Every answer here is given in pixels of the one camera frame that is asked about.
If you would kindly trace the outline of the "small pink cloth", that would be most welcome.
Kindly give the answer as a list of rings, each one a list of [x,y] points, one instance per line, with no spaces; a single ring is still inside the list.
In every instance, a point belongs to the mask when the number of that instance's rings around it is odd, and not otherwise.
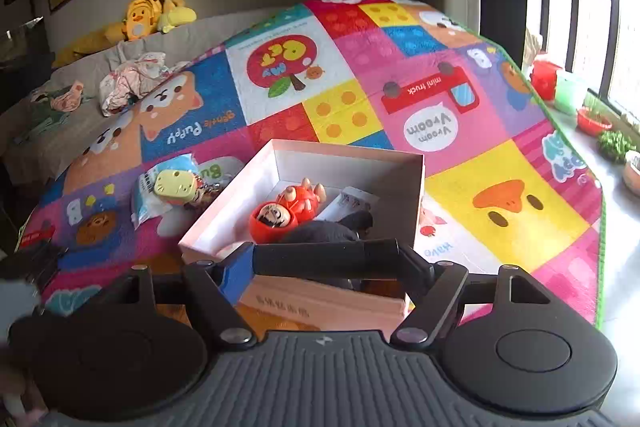
[[[76,80],[70,86],[70,89],[55,96],[54,98],[51,98],[50,106],[53,110],[60,113],[72,113],[81,106],[83,96],[84,84],[81,81]]]

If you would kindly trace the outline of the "crumpled pink white cloth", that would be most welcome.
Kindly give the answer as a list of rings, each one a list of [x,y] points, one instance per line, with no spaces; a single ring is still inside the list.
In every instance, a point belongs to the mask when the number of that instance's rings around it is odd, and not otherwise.
[[[167,66],[165,61],[164,52],[146,52],[109,72],[99,85],[103,116],[110,117],[122,112],[189,65],[188,61],[181,61],[174,66]]]

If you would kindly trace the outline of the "black plush toy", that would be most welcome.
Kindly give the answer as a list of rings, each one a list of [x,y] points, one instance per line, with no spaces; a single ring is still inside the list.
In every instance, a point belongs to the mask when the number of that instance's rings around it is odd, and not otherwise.
[[[373,227],[370,211],[357,211],[341,221],[306,221],[280,239],[280,244],[358,242]]]

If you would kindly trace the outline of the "yellow tiger plush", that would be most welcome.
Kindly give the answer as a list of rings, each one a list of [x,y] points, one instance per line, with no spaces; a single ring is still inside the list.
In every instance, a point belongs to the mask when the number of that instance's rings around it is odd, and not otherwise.
[[[122,23],[122,33],[129,41],[139,40],[157,30],[162,6],[157,0],[132,0]]]

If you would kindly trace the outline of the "colourful cartoon play mat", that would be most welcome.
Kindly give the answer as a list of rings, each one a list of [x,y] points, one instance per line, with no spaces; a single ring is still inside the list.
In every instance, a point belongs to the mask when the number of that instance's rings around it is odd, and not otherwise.
[[[411,0],[307,0],[231,37],[79,142],[25,243],[66,249],[43,288],[79,308],[179,239],[183,211],[134,201],[159,162],[190,156],[229,180],[274,140],[400,150],[424,161],[416,249],[473,272],[515,263],[600,320],[602,188],[502,49]]]

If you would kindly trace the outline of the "yellow green plush toy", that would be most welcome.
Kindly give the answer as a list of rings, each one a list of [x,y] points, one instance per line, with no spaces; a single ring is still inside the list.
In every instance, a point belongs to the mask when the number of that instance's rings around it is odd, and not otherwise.
[[[154,0],[160,6],[160,18],[157,22],[157,30],[163,34],[178,26],[190,24],[196,21],[196,12],[186,6],[184,0]]]

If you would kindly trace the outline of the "white cardboard box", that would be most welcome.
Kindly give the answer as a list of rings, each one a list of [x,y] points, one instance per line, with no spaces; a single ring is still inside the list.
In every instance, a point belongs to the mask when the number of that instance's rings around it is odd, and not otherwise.
[[[421,156],[351,145],[272,140],[179,242],[182,259],[221,262],[245,242],[288,246],[297,269],[258,275],[234,297],[258,331],[378,329],[408,313],[393,274],[336,274],[338,246],[416,240]]]

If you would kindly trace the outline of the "red hooded doll figure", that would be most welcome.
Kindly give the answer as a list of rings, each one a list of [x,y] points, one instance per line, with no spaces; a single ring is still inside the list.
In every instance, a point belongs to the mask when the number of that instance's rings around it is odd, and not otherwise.
[[[297,185],[289,185],[275,200],[258,205],[248,218],[248,231],[256,244],[278,243],[299,225],[317,216],[326,201],[326,189],[321,183],[312,184],[304,178]]]

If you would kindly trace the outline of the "white battery charger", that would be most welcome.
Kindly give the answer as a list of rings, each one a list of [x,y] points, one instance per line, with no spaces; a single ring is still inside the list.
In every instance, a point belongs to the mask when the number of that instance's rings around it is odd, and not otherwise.
[[[331,202],[327,202],[316,220],[337,222],[357,211],[371,211],[380,199],[378,196],[346,186]]]

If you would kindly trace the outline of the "small cartoon figure keychain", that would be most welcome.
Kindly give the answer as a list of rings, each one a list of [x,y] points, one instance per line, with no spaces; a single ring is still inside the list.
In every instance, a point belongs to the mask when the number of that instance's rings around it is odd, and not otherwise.
[[[208,183],[206,180],[197,176],[195,178],[195,191],[184,207],[203,210],[206,209],[222,192],[224,186],[219,182]]]

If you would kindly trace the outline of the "blue white tissue pack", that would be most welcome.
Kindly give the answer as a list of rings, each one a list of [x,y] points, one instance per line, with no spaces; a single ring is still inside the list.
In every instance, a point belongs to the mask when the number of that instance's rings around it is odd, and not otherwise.
[[[193,174],[199,174],[198,163],[194,156],[182,154],[164,161],[160,161],[151,168],[142,172],[134,182],[131,192],[131,222],[134,229],[155,217],[163,216],[171,210],[169,202],[159,198],[154,192],[154,184],[163,170],[186,170]]]

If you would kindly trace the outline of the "grey sofa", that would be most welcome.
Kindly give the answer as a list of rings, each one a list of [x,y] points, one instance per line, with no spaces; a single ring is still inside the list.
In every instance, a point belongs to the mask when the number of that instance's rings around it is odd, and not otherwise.
[[[32,132],[37,126],[36,110],[29,96],[1,114],[1,164],[11,182],[45,184],[57,178],[96,139],[108,121],[100,109],[99,85],[120,64],[145,52],[163,52],[167,66],[195,60],[281,10],[278,6],[202,18],[166,35],[157,32],[141,40],[123,42],[55,70],[41,90],[63,90],[80,81],[84,85],[81,106],[39,134]]]

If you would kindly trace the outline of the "red plant pot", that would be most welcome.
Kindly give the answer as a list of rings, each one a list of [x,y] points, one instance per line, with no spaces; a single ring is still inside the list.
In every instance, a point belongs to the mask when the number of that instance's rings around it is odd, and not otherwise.
[[[533,62],[529,80],[535,91],[545,102],[552,102],[555,98],[556,72],[561,67],[546,60]]]

